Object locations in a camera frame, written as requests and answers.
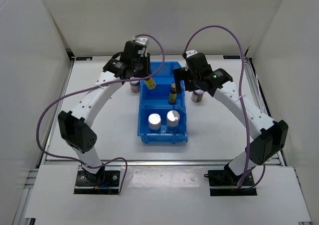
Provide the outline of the white-lid spice jar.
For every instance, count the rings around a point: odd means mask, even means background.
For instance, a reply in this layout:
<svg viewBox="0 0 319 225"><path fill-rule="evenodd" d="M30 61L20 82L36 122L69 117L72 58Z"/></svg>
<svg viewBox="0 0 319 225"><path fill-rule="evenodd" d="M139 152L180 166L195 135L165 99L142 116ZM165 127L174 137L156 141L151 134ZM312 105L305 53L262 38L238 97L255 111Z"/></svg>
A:
<svg viewBox="0 0 319 225"><path fill-rule="evenodd" d="M132 93L139 93L141 88L141 82L137 81L130 81L130 89Z"/></svg>
<svg viewBox="0 0 319 225"><path fill-rule="evenodd" d="M193 91L191 95L191 100L195 103L199 103L202 101L203 95L204 95L204 91L202 90Z"/></svg>

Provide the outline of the gold-cap yellow bottle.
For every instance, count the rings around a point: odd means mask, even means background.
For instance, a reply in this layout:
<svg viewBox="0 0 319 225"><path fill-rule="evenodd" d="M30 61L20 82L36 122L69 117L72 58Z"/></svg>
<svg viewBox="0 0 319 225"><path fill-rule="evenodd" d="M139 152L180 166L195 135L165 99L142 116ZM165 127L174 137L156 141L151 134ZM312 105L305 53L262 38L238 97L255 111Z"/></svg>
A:
<svg viewBox="0 0 319 225"><path fill-rule="evenodd" d="M144 82L149 90L154 90L156 88L155 80L152 77L150 77L147 80L144 80Z"/></svg>
<svg viewBox="0 0 319 225"><path fill-rule="evenodd" d="M175 85L175 83L173 83L171 85L171 88L170 88L168 102L170 104L175 104L176 103L176 98L177 98L176 85Z"/></svg>

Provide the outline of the silver-cap shaker bottle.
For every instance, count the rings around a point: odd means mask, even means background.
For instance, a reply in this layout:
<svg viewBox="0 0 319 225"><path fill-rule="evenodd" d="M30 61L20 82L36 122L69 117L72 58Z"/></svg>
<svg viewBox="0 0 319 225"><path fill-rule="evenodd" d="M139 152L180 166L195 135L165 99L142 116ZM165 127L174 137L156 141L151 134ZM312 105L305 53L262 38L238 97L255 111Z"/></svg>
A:
<svg viewBox="0 0 319 225"><path fill-rule="evenodd" d="M176 133L180 120L180 114L178 111L170 110L166 115L166 132Z"/></svg>
<svg viewBox="0 0 319 225"><path fill-rule="evenodd" d="M150 130L161 129L161 116L158 113L152 113L148 117L148 123Z"/></svg>

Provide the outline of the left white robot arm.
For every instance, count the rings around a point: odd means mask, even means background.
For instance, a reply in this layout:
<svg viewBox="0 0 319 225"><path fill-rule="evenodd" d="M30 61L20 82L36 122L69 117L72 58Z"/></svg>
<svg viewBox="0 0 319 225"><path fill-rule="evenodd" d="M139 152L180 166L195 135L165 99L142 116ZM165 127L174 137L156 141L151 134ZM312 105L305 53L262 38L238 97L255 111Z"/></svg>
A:
<svg viewBox="0 0 319 225"><path fill-rule="evenodd" d="M63 140L76 152L87 172L87 179L93 185L103 183L105 174L102 161L95 150L96 133L91 126L104 104L123 84L132 77L144 78L150 75L150 55L147 53L146 37L127 41L122 52L115 54L103 67L95 85L70 111L58 115L60 134Z"/></svg>

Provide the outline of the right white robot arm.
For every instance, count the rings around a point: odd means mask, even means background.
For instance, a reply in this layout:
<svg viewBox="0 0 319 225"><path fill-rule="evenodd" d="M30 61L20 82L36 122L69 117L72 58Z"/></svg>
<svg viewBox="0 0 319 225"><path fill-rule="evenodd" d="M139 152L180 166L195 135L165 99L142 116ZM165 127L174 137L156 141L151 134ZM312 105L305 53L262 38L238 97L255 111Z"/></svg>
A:
<svg viewBox="0 0 319 225"><path fill-rule="evenodd" d="M183 54L186 65L173 72L176 90L181 81L186 91L202 90L226 106L249 131L249 145L224 166L224 180L229 185L242 185L242 178L257 165L264 164L285 145L288 125L264 114L254 103L239 93L233 78L222 68L213 70L203 53L195 50Z"/></svg>

